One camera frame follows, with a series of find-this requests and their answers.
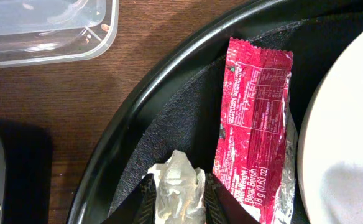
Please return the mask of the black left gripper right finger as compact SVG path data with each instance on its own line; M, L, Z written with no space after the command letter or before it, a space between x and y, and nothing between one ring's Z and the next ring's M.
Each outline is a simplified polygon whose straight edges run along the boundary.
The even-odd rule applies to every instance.
M204 205L208 224L259 224L213 174L206 174Z

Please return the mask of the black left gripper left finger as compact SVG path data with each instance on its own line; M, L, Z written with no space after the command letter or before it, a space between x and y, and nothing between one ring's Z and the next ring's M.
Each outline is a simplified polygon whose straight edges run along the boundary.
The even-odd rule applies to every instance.
M102 224L154 224L156 185L147 174Z

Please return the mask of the white tissue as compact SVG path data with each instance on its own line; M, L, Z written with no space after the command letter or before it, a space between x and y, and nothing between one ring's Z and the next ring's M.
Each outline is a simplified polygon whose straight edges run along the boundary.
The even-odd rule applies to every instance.
M156 187L155 223L204 224L205 172L193 168L184 152L174 150L164 163L147 171Z

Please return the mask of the red snack wrapper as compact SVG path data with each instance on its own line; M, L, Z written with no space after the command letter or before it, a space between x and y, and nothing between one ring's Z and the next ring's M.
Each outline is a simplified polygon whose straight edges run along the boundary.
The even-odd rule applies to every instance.
M297 131L288 107L293 54L232 38L213 174L260 223L290 223Z

